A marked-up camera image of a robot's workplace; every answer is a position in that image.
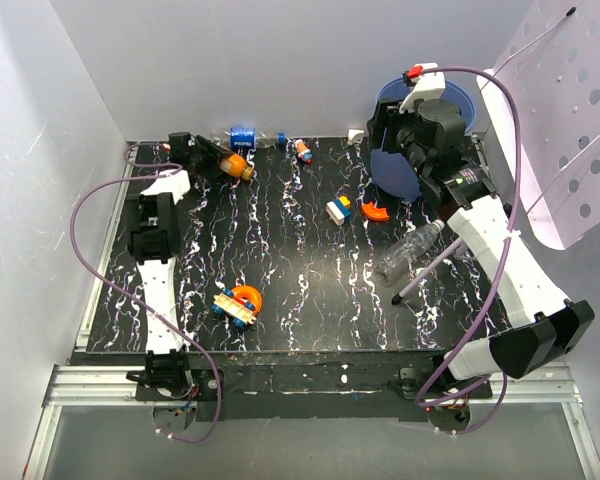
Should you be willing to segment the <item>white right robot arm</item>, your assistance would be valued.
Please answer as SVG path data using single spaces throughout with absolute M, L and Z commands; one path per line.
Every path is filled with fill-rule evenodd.
M 400 154 L 414 169 L 425 199 L 488 276 L 510 324 L 492 337 L 467 332 L 435 358 L 421 391 L 434 387 L 449 398 L 473 379 L 497 372 L 520 379 L 569 353 L 594 319 L 590 304 L 570 300 L 520 239 L 487 172 L 466 154 L 465 127 L 460 107 L 444 99 L 403 107 L 382 98 L 367 123 L 371 148 Z

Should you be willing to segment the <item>clear Pepsi bottle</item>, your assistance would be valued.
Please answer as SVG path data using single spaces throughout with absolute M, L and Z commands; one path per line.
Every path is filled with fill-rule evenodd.
M 218 145 L 228 147 L 233 151 L 240 151 L 277 147 L 283 145 L 287 137 L 283 132 L 269 132 L 254 127 L 231 127 L 213 131 L 211 139 Z

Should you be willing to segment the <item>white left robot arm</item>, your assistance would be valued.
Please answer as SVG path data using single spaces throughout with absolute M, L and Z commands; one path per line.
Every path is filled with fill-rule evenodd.
M 127 378 L 173 400 L 191 394 L 193 377 L 185 368 L 186 348 L 178 334 L 174 272 L 182 248 L 176 206 L 189 192 L 192 176 L 220 173 L 224 152 L 211 141 L 189 132 L 168 135 L 169 160 L 183 169 L 166 171 L 147 188 L 125 201 L 127 250 L 136 261 L 143 286 L 147 340 L 145 369 Z

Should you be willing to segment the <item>orange juice bottle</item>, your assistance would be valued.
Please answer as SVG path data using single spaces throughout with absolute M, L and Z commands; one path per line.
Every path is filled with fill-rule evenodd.
M 219 163 L 219 169 L 231 177 L 245 181 L 250 181 L 254 174 L 254 168 L 236 153 L 224 156 Z

